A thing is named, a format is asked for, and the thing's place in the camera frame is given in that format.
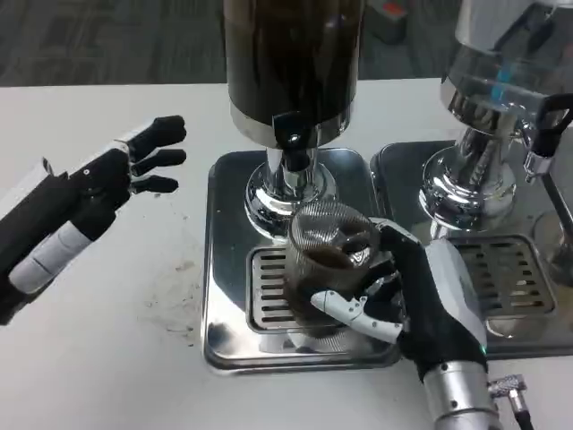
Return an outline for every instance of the espresso machine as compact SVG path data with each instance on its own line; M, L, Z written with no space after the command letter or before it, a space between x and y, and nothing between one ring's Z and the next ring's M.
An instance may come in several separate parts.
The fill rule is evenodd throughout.
M320 150L350 124L364 0L226 0L231 116L264 150L212 167L202 346L231 373L387 366L389 344L325 315L296 318L283 291L289 221L302 204L342 202L380 216L352 150Z
M570 1L464 0L440 94L466 129L371 163L385 216L462 254L489 359L573 353L572 23Z

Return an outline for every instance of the drip tray grate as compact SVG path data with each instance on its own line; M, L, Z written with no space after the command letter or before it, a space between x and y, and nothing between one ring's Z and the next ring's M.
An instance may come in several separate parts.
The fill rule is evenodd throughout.
M548 314L555 299L531 242L524 236L451 237L469 270L485 318ZM252 252L248 291L249 322L256 331L334 328L327 315L297 317L287 299L286 249L270 246Z
M285 261L284 247L265 247L252 253L252 277L250 291L250 323L257 331L284 329L311 329L337 327L327 315L296 313L284 295Z
M548 314L555 299L524 236L450 238L461 253L486 318Z

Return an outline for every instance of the gray carpet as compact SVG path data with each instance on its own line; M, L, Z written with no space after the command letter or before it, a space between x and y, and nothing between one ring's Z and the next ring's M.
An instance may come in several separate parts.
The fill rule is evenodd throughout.
M407 36L366 23L362 79L435 77L459 0L397 1ZM0 86L224 82L222 0L0 0Z

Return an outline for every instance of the robotic hand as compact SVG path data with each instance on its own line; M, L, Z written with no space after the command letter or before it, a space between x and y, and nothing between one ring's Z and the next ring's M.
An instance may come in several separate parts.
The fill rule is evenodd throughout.
M368 315L368 295L348 301L332 290L313 291L311 303L354 330L398 344L417 367L436 429L501 430L492 399L503 396L511 400L522 428L532 428L521 394L526 388L523 378L510 376L488 383L486 331L458 250L445 239L423 247L396 223L374 222L381 234L381 250L392 254L399 272L406 311L403 322Z
M115 139L71 175L55 176L43 159L0 200L0 324L9 323L98 240L131 194L177 189L174 179L146 174L182 164L184 150L160 148L185 135L180 116L156 118Z

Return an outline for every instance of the chrome machine body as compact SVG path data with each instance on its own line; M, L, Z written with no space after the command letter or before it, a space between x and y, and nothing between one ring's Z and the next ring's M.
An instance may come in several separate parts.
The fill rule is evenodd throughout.
M462 252L490 358L573 352L573 194L557 186L571 180L572 24L570 1L465 0L441 100L467 129L372 161L383 213Z
M231 117L264 151L227 154L210 171L203 354L231 373L394 363L395 348L333 320L301 325L282 290L280 246L302 203L379 215L363 158L319 150L350 124L365 1L224 5Z

